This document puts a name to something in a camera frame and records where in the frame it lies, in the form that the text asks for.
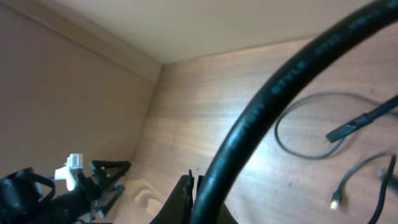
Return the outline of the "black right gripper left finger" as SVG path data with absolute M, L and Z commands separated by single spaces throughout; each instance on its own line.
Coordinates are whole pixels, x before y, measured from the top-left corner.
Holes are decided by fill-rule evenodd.
M 194 177 L 192 171 L 182 175 L 168 199 L 150 224 L 187 224 L 193 208 Z

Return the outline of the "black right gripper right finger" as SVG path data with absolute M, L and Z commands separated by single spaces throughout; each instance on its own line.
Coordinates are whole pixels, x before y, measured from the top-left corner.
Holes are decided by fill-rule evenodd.
M 198 194 L 198 191 L 200 189 L 201 182 L 202 182 L 203 179 L 204 179 L 204 175 L 199 175 L 198 176 L 197 194 Z M 228 210 L 228 208 L 227 208 L 225 203 L 220 208 L 220 212 L 219 212 L 216 224 L 238 224 L 238 222 L 232 216 L 231 212 Z

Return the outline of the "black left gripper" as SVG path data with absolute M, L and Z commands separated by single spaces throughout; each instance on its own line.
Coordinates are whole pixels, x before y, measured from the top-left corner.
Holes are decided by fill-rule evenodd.
M 93 223 L 97 214 L 105 218 L 125 190 L 123 185 L 114 184 L 130 167 L 129 161 L 91 161 L 93 177 L 78 174 L 78 186 L 46 206 L 46 222 Z

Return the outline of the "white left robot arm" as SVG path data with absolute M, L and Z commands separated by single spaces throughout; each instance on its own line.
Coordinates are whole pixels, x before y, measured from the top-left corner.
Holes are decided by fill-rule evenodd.
M 33 168 L 1 177 L 1 223 L 95 223 L 105 219 L 125 191 L 118 181 L 129 161 L 91 161 L 83 173 L 83 156 L 71 154 L 53 177 Z

